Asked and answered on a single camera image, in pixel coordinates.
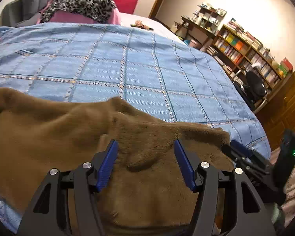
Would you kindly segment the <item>small toy on bed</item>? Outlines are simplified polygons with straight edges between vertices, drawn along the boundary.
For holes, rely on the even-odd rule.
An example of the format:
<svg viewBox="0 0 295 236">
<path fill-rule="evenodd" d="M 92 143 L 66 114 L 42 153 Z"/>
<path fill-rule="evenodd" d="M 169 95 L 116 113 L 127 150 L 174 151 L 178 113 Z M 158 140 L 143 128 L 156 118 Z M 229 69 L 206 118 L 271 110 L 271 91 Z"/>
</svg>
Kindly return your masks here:
<svg viewBox="0 0 295 236">
<path fill-rule="evenodd" d="M 144 25 L 141 20 L 136 20 L 135 23 L 131 24 L 130 26 L 134 27 L 134 28 L 145 29 L 145 30 L 148 30 L 148 31 L 154 31 L 153 28 L 150 28 L 149 26 Z"/>
</svg>

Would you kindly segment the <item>leopard print blanket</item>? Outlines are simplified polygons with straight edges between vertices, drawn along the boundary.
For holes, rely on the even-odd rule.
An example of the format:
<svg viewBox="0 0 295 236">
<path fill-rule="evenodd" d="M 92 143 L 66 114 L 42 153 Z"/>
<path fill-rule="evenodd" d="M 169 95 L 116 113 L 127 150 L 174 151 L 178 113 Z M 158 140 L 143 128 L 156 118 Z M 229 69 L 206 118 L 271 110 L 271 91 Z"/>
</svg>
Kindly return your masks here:
<svg viewBox="0 0 295 236">
<path fill-rule="evenodd" d="M 114 0 L 51 0 L 41 11 L 40 22 L 118 25 L 120 14 Z"/>
</svg>

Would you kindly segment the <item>grey padded headboard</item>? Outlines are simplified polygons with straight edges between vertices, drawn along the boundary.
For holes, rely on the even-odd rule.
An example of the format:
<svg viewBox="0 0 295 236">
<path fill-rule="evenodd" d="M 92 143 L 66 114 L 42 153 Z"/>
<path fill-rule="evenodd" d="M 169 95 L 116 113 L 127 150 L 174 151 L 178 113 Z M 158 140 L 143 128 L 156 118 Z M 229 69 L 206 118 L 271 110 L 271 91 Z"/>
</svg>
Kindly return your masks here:
<svg viewBox="0 0 295 236">
<path fill-rule="evenodd" d="M 51 0 L 14 0 L 1 12 L 1 25 L 8 27 L 25 27 L 40 22 L 41 11 Z"/>
</svg>

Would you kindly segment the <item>black office chair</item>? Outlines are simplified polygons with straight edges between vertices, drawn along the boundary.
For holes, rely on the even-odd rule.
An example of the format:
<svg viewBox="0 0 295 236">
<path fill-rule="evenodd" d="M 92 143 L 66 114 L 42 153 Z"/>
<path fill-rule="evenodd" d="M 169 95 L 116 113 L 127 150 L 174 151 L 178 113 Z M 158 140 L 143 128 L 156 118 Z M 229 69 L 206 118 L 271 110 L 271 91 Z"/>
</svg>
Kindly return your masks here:
<svg viewBox="0 0 295 236">
<path fill-rule="evenodd" d="M 248 71 L 245 75 L 242 71 L 238 71 L 232 83 L 252 112 L 265 104 L 267 88 L 253 71 Z"/>
</svg>

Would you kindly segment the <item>blue patterned bedspread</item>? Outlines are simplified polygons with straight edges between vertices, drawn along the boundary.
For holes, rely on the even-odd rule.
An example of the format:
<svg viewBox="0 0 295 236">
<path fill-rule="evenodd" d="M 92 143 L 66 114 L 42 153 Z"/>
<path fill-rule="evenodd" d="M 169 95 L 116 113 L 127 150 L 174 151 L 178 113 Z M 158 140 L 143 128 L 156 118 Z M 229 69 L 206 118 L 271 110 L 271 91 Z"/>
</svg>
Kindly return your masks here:
<svg viewBox="0 0 295 236">
<path fill-rule="evenodd" d="M 119 96 L 166 122 L 221 127 L 265 158 L 265 131 L 231 80 L 204 52 L 116 25 L 0 27 L 0 87 L 52 101 Z"/>
</svg>

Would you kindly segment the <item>wooden bookshelf with books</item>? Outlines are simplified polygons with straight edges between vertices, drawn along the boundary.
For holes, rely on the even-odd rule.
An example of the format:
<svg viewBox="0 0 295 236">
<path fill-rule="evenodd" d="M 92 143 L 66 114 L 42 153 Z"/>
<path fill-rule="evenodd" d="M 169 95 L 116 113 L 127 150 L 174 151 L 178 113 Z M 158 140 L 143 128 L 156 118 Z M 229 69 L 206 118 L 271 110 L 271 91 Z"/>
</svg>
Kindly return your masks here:
<svg viewBox="0 0 295 236">
<path fill-rule="evenodd" d="M 289 72 L 274 64 L 270 50 L 234 20 L 217 31 L 210 47 L 228 77 L 241 83 L 245 74 L 252 71 L 269 92 L 275 92 L 289 75 Z"/>
</svg>

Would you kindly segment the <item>wooden desk with shelf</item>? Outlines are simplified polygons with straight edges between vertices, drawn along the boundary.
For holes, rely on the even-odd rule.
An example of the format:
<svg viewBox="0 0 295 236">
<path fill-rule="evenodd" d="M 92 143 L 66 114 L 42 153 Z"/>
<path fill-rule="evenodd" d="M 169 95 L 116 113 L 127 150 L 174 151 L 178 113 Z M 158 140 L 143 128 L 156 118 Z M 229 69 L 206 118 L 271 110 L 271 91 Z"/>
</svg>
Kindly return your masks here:
<svg viewBox="0 0 295 236">
<path fill-rule="evenodd" d="M 191 17 L 181 16 L 182 22 L 175 22 L 176 29 L 173 33 L 182 41 L 189 40 L 189 44 L 195 41 L 195 47 L 200 50 L 216 37 L 227 11 L 221 8 L 215 9 L 208 3 L 201 3 L 197 7 Z M 200 41 L 192 35 L 194 29 L 200 31 L 206 38 Z"/>
</svg>

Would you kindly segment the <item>brown fleece pants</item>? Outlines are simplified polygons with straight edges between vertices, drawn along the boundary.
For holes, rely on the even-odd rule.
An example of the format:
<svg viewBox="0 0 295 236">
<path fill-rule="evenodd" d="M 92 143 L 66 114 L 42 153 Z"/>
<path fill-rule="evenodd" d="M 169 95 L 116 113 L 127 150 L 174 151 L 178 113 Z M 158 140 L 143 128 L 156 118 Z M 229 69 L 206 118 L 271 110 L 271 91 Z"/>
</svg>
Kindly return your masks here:
<svg viewBox="0 0 295 236">
<path fill-rule="evenodd" d="M 160 235 L 184 229 L 197 200 L 183 180 L 174 142 L 215 168 L 233 164 L 230 136 L 198 123 L 167 123 L 121 98 L 65 103 L 0 88 L 0 197 L 23 213 L 51 168 L 69 171 L 118 142 L 98 208 L 108 235 Z"/>
</svg>

